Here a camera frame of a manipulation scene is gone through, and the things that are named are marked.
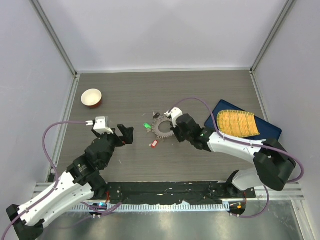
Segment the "red key tag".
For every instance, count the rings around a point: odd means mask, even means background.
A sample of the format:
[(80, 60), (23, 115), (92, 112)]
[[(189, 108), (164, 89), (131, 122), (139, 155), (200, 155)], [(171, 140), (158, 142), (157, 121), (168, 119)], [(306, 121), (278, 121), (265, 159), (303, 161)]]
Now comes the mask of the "red key tag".
[(151, 148), (155, 148), (158, 145), (159, 141), (158, 140), (154, 140), (149, 146)]

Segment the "black key fob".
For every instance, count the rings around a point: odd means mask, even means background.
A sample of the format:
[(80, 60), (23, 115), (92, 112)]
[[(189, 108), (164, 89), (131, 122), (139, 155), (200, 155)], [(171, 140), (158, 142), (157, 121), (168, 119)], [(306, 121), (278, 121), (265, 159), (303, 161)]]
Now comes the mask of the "black key fob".
[(153, 118), (157, 119), (160, 116), (159, 112), (153, 112)]

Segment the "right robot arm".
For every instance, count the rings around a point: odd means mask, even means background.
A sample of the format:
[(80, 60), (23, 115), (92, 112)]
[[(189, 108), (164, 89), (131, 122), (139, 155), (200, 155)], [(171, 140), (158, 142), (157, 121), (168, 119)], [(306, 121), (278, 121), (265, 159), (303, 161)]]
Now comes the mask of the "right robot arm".
[(240, 141), (232, 137), (227, 140), (212, 128), (200, 127), (189, 114), (173, 117), (171, 129), (179, 142), (188, 141), (198, 150), (227, 154), (253, 165), (246, 170), (235, 170), (225, 182), (225, 191), (233, 198), (262, 185), (282, 191), (296, 167), (274, 138)]

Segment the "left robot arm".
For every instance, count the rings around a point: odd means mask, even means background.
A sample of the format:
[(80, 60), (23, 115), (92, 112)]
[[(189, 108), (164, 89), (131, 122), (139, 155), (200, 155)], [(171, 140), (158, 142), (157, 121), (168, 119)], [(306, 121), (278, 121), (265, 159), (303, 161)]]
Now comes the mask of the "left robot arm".
[(93, 198), (100, 200), (107, 192), (107, 183), (100, 172), (107, 168), (117, 147), (131, 145), (134, 128), (117, 125), (121, 135), (108, 127), (104, 117), (81, 123), (91, 126), (96, 138), (54, 182), (33, 199), (6, 209), (10, 228), (20, 240), (36, 240), (44, 229), (67, 210)]

